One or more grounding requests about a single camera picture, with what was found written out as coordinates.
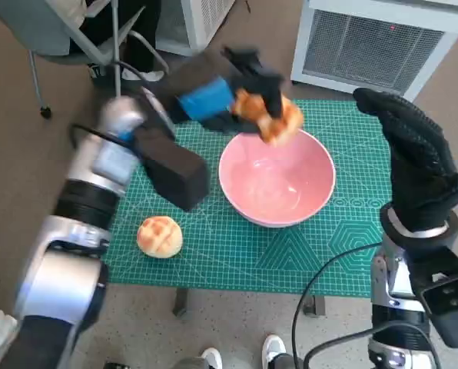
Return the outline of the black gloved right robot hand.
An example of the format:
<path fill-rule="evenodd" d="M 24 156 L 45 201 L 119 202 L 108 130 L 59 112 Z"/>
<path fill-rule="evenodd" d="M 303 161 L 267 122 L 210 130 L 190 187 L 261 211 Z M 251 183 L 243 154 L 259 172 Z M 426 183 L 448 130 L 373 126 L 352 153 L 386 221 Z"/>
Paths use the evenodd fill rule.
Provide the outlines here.
<path fill-rule="evenodd" d="M 398 95 L 358 88 L 353 98 L 389 143 L 391 206 L 401 224 L 411 232 L 444 225 L 458 205 L 458 169 L 443 129 Z"/>

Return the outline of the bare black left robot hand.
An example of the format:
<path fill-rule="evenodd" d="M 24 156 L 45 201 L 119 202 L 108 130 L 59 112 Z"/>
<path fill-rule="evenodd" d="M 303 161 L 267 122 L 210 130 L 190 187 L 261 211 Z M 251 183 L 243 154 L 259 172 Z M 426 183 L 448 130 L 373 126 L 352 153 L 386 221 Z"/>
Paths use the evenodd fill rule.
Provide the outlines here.
<path fill-rule="evenodd" d="M 260 135 L 250 98 L 271 118 L 283 116 L 283 76 L 264 66 L 256 48 L 225 46 L 219 55 L 203 52 L 180 67 L 178 79 L 164 88 L 164 106 L 175 122 L 197 121 L 205 129 Z"/>

